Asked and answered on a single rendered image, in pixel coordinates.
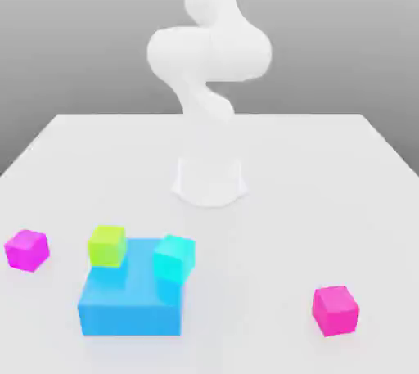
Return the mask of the small magenta cube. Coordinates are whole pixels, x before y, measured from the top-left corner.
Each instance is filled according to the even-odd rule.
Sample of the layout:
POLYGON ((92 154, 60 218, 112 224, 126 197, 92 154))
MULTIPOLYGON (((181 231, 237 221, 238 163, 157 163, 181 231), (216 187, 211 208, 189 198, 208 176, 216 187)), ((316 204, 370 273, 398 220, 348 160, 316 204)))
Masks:
POLYGON ((12 268, 34 272, 50 255, 45 233, 21 230, 4 244, 12 268))

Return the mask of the small cyan cube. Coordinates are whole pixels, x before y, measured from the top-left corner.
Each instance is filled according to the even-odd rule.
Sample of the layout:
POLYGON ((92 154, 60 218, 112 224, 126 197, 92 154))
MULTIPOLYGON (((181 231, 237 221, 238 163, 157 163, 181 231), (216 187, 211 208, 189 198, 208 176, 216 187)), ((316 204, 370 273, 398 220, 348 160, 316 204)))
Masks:
POLYGON ((153 250, 152 263, 157 278, 183 285, 196 264, 196 242, 166 235, 153 250))

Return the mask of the small lime green cube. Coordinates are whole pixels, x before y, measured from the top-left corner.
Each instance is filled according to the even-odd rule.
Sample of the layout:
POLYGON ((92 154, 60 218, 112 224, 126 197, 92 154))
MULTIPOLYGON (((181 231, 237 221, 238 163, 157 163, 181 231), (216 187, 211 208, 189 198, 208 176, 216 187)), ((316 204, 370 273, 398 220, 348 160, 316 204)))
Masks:
POLYGON ((92 267, 118 268, 127 250, 125 228, 98 225, 88 240, 88 255, 92 267))

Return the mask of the small pink cube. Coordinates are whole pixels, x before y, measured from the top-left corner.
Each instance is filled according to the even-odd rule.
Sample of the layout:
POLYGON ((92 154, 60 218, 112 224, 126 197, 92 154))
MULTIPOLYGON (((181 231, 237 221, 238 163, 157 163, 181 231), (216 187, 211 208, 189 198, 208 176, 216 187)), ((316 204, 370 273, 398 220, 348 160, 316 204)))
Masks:
POLYGON ((346 286, 315 290, 312 315, 325 337, 353 333, 360 308, 346 286))

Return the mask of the large blue box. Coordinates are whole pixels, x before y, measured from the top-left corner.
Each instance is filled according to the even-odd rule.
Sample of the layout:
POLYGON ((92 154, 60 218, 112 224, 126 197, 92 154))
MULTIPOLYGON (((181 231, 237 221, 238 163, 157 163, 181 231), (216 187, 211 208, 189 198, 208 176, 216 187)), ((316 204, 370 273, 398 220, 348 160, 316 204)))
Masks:
POLYGON ((179 336, 183 286, 157 278, 153 252, 158 238, 129 238, 118 268, 93 266, 79 302, 86 336, 179 336))

